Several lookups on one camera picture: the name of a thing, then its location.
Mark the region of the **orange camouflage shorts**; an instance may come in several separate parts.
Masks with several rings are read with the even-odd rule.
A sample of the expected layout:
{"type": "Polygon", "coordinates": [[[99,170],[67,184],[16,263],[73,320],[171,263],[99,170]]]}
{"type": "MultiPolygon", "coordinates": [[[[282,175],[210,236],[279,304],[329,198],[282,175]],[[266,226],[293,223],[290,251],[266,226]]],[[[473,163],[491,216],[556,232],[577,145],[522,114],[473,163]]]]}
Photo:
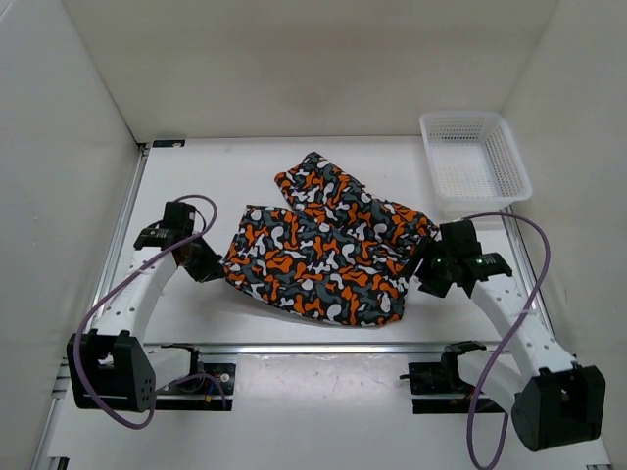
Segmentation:
{"type": "Polygon", "coordinates": [[[274,181],[287,207],[249,205],[222,260],[233,288],[304,318],[379,327],[405,313],[419,242],[437,225],[312,152],[274,181]]]}

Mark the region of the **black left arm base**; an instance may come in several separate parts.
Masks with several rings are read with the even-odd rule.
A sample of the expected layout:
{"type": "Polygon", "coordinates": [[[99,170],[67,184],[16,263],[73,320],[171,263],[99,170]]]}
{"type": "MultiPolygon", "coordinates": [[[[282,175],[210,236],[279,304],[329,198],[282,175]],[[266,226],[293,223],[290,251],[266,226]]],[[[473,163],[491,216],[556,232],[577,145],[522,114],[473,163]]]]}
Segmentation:
{"type": "Polygon", "coordinates": [[[181,411],[230,411],[236,363],[210,358],[191,345],[171,344],[147,351],[155,372],[156,408],[181,411]]]}

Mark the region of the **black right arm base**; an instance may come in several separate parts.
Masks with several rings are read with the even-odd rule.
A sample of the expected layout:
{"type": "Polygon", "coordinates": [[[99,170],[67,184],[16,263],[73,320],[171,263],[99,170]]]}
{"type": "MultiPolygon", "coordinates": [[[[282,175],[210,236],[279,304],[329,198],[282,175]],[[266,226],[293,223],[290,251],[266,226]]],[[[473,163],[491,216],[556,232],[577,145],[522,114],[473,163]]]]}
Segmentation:
{"type": "Polygon", "coordinates": [[[410,383],[413,414],[467,414],[474,387],[458,375],[458,357],[486,351],[485,345],[464,341],[445,346],[435,362],[410,362],[409,372],[400,376],[410,383]]]}

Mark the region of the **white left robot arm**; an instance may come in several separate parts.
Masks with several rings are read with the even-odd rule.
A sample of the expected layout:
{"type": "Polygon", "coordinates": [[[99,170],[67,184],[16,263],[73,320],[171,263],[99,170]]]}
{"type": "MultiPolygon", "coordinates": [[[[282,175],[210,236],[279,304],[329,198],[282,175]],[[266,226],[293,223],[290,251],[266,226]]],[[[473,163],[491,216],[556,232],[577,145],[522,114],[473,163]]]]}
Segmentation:
{"type": "Polygon", "coordinates": [[[219,257],[190,219],[161,220],[141,230],[126,277],[81,320],[66,350],[74,404],[122,421],[125,411],[153,412],[168,390],[192,393],[209,382],[199,350],[185,343],[157,348],[144,340],[153,311],[179,269],[214,280],[219,257]]]}

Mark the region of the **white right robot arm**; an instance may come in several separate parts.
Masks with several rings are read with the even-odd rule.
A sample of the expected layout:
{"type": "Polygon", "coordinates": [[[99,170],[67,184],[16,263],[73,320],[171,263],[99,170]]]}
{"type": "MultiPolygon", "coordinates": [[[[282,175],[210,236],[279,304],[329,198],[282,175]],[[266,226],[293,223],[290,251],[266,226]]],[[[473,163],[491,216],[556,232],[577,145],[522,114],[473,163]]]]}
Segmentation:
{"type": "Polygon", "coordinates": [[[498,361],[477,341],[445,346],[440,364],[422,384],[441,381],[451,391],[473,388],[505,411],[531,451],[597,439],[601,434],[605,379],[582,366],[526,306],[505,259],[485,254],[471,222],[445,224],[439,240],[421,240],[406,267],[420,291],[445,297],[457,286],[491,321],[515,363],[498,361]]]}

